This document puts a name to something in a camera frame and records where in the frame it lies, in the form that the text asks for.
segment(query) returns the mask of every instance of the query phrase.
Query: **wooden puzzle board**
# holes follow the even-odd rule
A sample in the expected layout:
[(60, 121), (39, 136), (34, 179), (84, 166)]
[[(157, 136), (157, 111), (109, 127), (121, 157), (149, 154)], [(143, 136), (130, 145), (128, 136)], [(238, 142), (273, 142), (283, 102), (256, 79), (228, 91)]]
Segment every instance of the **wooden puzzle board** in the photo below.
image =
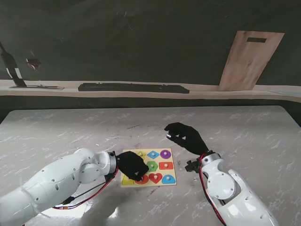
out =
[(121, 187), (147, 187), (176, 185), (173, 154), (170, 148), (136, 149), (132, 151), (143, 158), (149, 171), (143, 180), (134, 181), (121, 173)]

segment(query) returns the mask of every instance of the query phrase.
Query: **white marble tabletop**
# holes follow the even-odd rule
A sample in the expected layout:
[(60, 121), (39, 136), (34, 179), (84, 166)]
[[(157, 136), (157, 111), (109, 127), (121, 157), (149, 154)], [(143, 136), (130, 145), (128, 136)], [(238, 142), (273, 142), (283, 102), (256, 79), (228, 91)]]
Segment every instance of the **white marble tabletop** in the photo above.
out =
[(247, 179), (280, 225), (300, 225), (301, 129), (279, 106), (13, 111), (0, 125), (0, 195), (81, 147), (117, 153), (168, 147), (177, 186), (121, 188), (118, 175), (90, 202), (49, 209), (51, 219), (38, 215), (26, 226), (220, 226), (198, 175), (184, 169), (196, 156), (165, 137), (164, 127), (177, 121), (196, 128), (225, 166)]

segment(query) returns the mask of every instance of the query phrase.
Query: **red rectangle puzzle piece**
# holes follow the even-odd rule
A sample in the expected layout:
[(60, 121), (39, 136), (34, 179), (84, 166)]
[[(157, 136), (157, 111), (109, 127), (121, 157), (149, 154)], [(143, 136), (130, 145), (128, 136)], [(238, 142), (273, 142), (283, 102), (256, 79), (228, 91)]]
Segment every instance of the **red rectangle puzzle piece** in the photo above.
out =
[(159, 169), (160, 170), (172, 170), (174, 168), (172, 161), (163, 161), (159, 162)]

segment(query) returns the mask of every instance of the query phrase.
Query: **black glove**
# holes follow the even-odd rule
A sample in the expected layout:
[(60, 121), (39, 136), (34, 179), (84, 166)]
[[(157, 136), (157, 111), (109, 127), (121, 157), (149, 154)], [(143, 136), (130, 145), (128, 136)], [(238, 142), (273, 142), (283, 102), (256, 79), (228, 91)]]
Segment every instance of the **black glove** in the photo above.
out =
[(142, 176), (149, 171), (143, 159), (134, 152), (124, 152), (116, 156), (118, 168), (128, 178), (140, 181)]
[(164, 129), (168, 131), (171, 137), (168, 137), (171, 141), (174, 141), (181, 147), (184, 147), (187, 151), (202, 155), (208, 151), (206, 144), (201, 138), (200, 134), (191, 126), (186, 126), (182, 123), (171, 123)]

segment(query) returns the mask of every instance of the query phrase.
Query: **blue teardrop puzzle piece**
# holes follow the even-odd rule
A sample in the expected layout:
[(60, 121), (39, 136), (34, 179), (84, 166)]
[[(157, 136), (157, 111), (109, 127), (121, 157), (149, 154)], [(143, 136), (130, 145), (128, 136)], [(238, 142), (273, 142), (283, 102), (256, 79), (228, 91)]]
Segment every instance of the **blue teardrop puzzle piece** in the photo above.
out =
[(155, 159), (159, 156), (160, 154), (155, 152), (155, 151), (151, 151), (150, 153), (147, 154), (147, 156), (149, 156), (152, 159)]
[(175, 178), (171, 175), (165, 175), (162, 178), (162, 184), (174, 184), (175, 183)]

